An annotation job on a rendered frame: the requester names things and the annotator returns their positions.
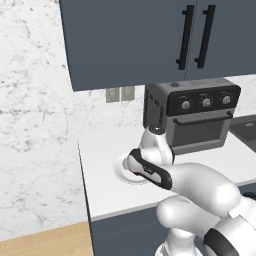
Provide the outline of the dark grey sink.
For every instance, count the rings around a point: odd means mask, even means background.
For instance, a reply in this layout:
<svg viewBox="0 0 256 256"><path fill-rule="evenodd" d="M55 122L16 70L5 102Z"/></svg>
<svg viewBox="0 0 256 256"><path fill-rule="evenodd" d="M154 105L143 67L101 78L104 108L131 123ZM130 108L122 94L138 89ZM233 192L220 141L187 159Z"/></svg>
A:
<svg viewBox="0 0 256 256"><path fill-rule="evenodd" d="M256 153L256 114L233 118L229 130Z"/></svg>

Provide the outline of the dark blue base cupboard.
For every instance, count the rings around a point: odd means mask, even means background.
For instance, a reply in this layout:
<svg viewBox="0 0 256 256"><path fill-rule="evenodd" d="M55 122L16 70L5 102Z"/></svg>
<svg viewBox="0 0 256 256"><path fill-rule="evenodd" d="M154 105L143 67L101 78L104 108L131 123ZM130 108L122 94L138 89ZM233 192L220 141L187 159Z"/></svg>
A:
<svg viewBox="0 0 256 256"><path fill-rule="evenodd" d="M159 201L173 196L150 184L87 188L94 256L153 256L167 236L156 218Z"/></svg>

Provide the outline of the grey toaster oven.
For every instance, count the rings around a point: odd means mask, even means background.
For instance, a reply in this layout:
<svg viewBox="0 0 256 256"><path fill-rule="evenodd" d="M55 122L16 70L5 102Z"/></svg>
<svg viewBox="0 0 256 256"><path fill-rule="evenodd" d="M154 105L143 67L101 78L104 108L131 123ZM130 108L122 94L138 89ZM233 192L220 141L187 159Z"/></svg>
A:
<svg viewBox="0 0 256 256"><path fill-rule="evenodd" d="M145 86L143 126L162 127L168 145L176 155L222 147L225 143L232 119L204 124L179 126L173 122L217 118L227 111L235 112L241 88L225 78L178 81ZM222 99L231 96L229 104ZM210 107L202 101L211 99ZM191 106L183 110L181 104L189 101Z"/></svg>

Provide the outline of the grey wall socket plate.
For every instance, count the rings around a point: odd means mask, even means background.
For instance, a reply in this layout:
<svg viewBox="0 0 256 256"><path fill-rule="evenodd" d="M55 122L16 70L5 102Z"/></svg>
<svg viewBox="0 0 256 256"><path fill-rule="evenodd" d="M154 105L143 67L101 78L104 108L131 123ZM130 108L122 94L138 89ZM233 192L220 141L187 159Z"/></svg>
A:
<svg viewBox="0 0 256 256"><path fill-rule="evenodd" d="M120 91L118 88L108 88L106 90L106 102L113 103L120 100Z"/></svg>
<svg viewBox="0 0 256 256"><path fill-rule="evenodd" d="M132 101L135 99L135 87L126 86L121 88L121 100Z"/></svg>

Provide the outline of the white round plate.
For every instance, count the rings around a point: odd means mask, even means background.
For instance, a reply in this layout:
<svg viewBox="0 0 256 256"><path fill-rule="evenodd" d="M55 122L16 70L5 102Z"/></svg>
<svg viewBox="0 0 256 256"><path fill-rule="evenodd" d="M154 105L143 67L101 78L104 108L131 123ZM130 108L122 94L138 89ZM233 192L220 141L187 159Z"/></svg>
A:
<svg viewBox="0 0 256 256"><path fill-rule="evenodd" d="M121 155L117 158L117 160L114 163L113 166L113 171L116 175L116 177L127 184L131 184L131 185L144 185L147 184L148 181L141 177L141 176L136 176L135 174L133 174L132 172L130 172L128 169L124 168L124 162L127 158L127 155Z"/></svg>

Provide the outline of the wide dark blue cupboard door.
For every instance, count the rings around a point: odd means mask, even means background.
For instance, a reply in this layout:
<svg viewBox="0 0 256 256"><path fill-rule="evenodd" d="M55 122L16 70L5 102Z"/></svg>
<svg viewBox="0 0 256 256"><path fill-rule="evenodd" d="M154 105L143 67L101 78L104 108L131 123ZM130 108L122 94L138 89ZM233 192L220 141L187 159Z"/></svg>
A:
<svg viewBox="0 0 256 256"><path fill-rule="evenodd" d="M179 81L185 16L197 0L59 0L72 89Z"/></svg>

